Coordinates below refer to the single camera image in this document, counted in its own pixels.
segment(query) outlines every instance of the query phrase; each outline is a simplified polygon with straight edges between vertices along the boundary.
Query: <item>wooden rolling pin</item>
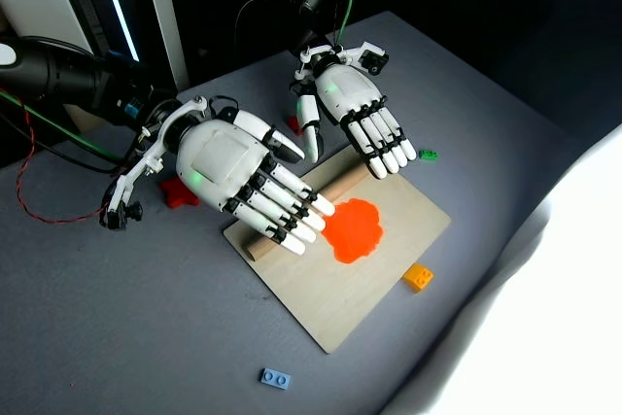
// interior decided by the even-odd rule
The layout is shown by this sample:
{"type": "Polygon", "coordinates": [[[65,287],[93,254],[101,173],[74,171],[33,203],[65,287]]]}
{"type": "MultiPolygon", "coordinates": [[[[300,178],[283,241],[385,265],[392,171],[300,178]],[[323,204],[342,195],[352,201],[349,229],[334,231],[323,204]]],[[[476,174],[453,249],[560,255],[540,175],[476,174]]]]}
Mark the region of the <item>wooden rolling pin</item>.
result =
{"type": "MultiPolygon", "coordinates": [[[[332,202],[368,175],[369,170],[365,164],[357,164],[348,172],[324,187],[321,194],[328,201],[332,202]]],[[[246,250],[252,259],[259,261],[277,246],[278,245],[269,238],[259,235],[246,246],[246,250]]]]}

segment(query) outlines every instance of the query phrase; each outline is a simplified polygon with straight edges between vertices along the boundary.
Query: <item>cutting board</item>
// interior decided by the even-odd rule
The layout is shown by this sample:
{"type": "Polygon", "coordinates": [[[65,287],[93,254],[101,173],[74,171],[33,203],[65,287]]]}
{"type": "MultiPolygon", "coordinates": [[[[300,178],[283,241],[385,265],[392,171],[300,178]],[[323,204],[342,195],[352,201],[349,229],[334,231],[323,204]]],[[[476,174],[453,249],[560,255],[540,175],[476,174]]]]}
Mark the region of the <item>cutting board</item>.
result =
{"type": "MultiPolygon", "coordinates": [[[[348,147],[303,179],[313,187],[323,187],[358,163],[359,156],[348,147]]],[[[384,230],[377,249],[353,263],[336,260],[322,235],[307,246],[302,257],[273,248],[254,260],[247,247],[257,241],[256,232],[240,222],[224,232],[229,243],[327,353],[337,349],[451,222],[398,174],[381,181],[364,177],[334,203],[352,198],[374,204],[384,230]]]]}

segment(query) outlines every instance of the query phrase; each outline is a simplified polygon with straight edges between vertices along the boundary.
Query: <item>yellow-orange toy block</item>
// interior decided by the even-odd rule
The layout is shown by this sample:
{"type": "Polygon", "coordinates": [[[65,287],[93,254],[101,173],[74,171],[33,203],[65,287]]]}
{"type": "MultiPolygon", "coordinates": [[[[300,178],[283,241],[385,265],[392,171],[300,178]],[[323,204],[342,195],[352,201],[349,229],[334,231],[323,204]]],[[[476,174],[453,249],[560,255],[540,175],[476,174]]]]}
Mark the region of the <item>yellow-orange toy block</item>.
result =
{"type": "Polygon", "coordinates": [[[422,291],[434,278],[434,274],[422,264],[414,263],[406,271],[402,279],[415,292],[422,291]]]}

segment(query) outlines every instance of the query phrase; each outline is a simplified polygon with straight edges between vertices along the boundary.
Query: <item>white led light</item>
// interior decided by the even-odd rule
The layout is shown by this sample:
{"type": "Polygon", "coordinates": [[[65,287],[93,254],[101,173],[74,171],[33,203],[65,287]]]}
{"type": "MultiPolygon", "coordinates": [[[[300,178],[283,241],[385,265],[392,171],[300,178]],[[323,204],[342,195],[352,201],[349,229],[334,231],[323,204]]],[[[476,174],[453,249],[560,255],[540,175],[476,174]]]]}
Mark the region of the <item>white led light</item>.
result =
{"type": "Polygon", "coordinates": [[[115,11],[117,12],[117,18],[119,19],[119,23],[121,24],[121,29],[123,30],[123,34],[125,35],[125,41],[127,41],[129,51],[132,54],[132,58],[138,62],[138,54],[136,53],[136,48],[134,48],[134,42],[132,41],[132,37],[129,34],[129,29],[127,29],[127,23],[125,22],[125,16],[123,15],[121,4],[119,3],[119,0],[113,0],[113,4],[115,6],[115,11]]]}

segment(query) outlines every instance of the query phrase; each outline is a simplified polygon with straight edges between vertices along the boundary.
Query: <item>orange clay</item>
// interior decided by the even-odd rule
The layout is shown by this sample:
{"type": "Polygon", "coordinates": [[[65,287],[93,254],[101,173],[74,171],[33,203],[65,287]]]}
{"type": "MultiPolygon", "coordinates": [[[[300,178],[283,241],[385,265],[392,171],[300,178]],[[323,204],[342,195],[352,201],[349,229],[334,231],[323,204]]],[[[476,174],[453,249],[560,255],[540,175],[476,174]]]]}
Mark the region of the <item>orange clay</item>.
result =
{"type": "Polygon", "coordinates": [[[322,234],[332,245],[335,259],[347,264],[373,252],[384,233],[378,208],[364,199],[340,203],[335,213],[324,219],[327,226],[322,234]]]}

